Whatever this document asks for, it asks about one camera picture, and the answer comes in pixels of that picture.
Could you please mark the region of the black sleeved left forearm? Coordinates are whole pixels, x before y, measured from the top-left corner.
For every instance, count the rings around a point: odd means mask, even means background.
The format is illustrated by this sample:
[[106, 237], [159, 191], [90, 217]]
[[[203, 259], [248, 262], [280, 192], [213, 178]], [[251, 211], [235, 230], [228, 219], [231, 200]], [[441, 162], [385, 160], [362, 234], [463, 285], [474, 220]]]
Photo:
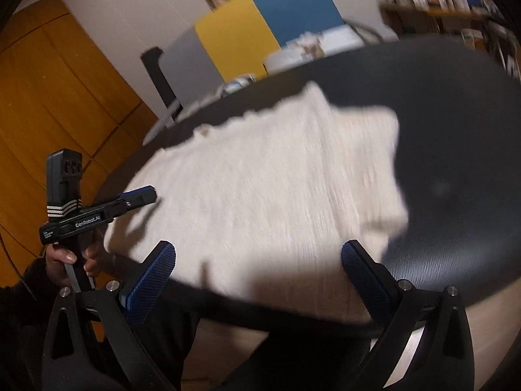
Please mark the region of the black sleeved left forearm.
[[1, 389], [39, 390], [41, 359], [58, 286], [37, 259], [22, 281], [1, 289]]

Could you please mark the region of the person left hand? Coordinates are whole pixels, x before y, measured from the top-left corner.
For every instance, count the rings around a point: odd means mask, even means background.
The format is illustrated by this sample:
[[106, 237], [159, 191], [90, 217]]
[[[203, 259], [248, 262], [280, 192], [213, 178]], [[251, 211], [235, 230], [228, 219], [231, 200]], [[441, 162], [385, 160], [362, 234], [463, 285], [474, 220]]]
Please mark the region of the person left hand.
[[[65, 267], [72, 266], [77, 261], [77, 256], [58, 244], [48, 244], [45, 247], [44, 259], [48, 278], [54, 284], [70, 286]], [[83, 252], [82, 267], [89, 277], [96, 278], [103, 271], [105, 259], [103, 234], [99, 230], [95, 230], [88, 242], [87, 249]]]

